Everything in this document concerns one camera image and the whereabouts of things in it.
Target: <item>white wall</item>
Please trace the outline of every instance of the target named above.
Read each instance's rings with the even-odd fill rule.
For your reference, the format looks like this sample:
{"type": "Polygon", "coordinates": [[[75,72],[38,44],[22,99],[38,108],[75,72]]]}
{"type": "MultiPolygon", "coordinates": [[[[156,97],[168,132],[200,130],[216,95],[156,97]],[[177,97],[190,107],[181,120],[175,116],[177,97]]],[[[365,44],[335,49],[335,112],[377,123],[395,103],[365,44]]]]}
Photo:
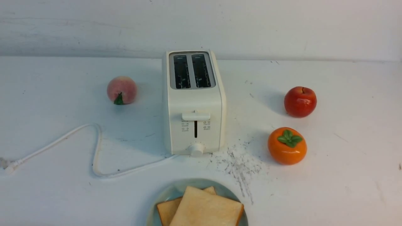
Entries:
{"type": "Polygon", "coordinates": [[[1,0],[0,55],[402,59],[402,0],[1,0]]]}

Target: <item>toaster lever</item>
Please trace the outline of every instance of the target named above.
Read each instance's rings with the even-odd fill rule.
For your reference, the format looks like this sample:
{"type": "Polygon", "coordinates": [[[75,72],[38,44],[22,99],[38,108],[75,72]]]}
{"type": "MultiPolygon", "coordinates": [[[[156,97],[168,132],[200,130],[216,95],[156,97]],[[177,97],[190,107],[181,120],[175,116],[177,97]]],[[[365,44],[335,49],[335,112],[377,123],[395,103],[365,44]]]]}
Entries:
{"type": "Polygon", "coordinates": [[[210,113],[200,113],[200,112],[190,112],[190,113],[182,113],[181,118],[184,121],[205,121],[211,118],[210,113]]]}

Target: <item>bread slice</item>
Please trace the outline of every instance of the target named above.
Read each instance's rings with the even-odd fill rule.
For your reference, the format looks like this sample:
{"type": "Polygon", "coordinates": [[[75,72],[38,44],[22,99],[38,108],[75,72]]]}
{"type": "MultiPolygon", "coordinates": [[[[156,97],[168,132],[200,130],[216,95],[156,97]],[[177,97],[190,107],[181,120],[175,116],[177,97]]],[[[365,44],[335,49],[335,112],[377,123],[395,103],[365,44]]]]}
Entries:
{"type": "MultiPolygon", "coordinates": [[[[211,195],[216,195],[215,189],[213,186],[205,188],[203,191],[211,194],[211,195]]],[[[156,208],[158,209],[160,221],[162,222],[162,226],[169,226],[170,222],[173,219],[174,214],[176,213],[176,210],[178,206],[180,205],[182,197],[162,202],[156,205],[156,208]]]]}
{"type": "Polygon", "coordinates": [[[237,226],[243,211],[240,202],[188,186],[170,226],[237,226]]]}

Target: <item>toaster knob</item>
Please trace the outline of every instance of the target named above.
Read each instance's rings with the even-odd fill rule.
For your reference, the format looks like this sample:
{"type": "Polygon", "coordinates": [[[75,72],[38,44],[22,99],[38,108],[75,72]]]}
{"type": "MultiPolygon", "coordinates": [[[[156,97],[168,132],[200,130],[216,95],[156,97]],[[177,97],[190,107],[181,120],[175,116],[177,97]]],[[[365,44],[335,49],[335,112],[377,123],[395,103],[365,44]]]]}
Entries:
{"type": "Polygon", "coordinates": [[[200,143],[195,143],[189,147],[191,157],[200,157],[204,154],[204,145],[200,143]]]}

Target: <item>persimmon leaf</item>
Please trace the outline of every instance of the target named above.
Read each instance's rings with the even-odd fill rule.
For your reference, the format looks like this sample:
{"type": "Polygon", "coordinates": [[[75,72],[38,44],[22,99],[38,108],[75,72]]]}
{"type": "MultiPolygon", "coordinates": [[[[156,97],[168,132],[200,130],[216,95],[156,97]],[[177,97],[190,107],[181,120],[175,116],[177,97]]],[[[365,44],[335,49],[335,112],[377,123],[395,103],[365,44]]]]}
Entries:
{"type": "Polygon", "coordinates": [[[280,137],[278,137],[278,141],[282,142],[282,143],[286,143],[286,142],[288,142],[288,139],[286,139],[284,136],[280,136],[280,137]]]}
{"type": "Polygon", "coordinates": [[[293,143],[293,142],[286,142],[286,145],[288,145],[289,147],[291,147],[291,148],[294,148],[295,146],[296,146],[296,144],[295,143],[293,143]]]}
{"type": "Polygon", "coordinates": [[[300,136],[294,135],[292,136],[292,138],[290,139],[293,143],[299,143],[303,140],[303,138],[301,138],[300,136]]]}
{"type": "Polygon", "coordinates": [[[292,133],[292,131],[286,129],[285,131],[283,131],[283,136],[284,136],[286,139],[290,139],[290,138],[293,136],[293,133],[292,133]]]}

